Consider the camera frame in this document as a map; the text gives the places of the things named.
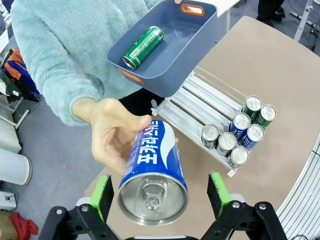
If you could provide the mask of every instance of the red object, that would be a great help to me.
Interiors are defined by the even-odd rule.
[[[38,226],[31,220],[24,220],[18,212],[12,214],[10,219],[18,233],[18,240],[28,240],[30,234],[38,235]]]

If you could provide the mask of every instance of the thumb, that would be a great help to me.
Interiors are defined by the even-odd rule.
[[[151,116],[133,115],[122,104],[115,109],[115,115],[117,115],[115,125],[135,133],[140,132],[151,124]]]

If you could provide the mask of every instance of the aluminum can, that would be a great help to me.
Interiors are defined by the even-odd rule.
[[[117,200],[140,225],[169,224],[185,212],[188,189],[175,134],[166,122],[153,120],[137,134]]]
[[[262,106],[258,117],[254,123],[259,124],[263,129],[266,129],[277,116],[276,109],[271,105]]]
[[[258,124],[252,124],[246,131],[246,135],[243,139],[242,146],[248,151],[251,151],[255,145],[257,145],[265,136],[265,131],[262,126]]]
[[[249,151],[243,146],[236,146],[230,156],[229,163],[233,167],[245,164],[249,160]]]
[[[218,146],[216,148],[216,151],[219,155],[227,157],[232,149],[235,148],[237,145],[237,139],[235,135],[233,135],[230,132],[225,132],[221,134],[218,140]]]
[[[256,95],[248,96],[245,100],[245,105],[242,107],[242,112],[247,114],[251,121],[255,120],[262,107],[262,100]]]
[[[218,145],[219,129],[212,124],[206,125],[202,129],[201,139],[203,145],[208,149],[215,149]]]
[[[243,112],[239,112],[234,116],[230,123],[229,133],[232,133],[236,140],[239,141],[246,134],[250,123],[250,117]]]
[[[137,69],[151,52],[161,43],[165,35],[161,28],[151,26],[122,56],[123,62],[131,69]]]

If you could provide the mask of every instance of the blue can label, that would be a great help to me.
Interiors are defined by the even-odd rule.
[[[230,123],[229,125],[229,133],[232,133],[237,141],[240,141],[241,138],[246,134],[247,129],[238,129],[233,122]]]
[[[248,151],[251,151],[257,142],[252,141],[248,135],[246,135],[243,139],[242,146],[245,147]]]
[[[161,120],[153,120],[149,127],[137,134],[119,187],[131,178],[147,173],[168,175],[187,189],[175,133]]]

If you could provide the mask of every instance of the person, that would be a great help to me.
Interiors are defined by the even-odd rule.
[[[256,19],[274,27],[271,20],[280,23],[282,18],[285,17],[284,9],[281,7],[283,3],[284,0],[259,0]]]
[[[119,174],[136,133],[151,123],[151,100],[163,98],[123,77],[106,55],[160,1],[15,0],[11,6],[13,33],[37,89],[65,124],[91,125],[94,158]]]

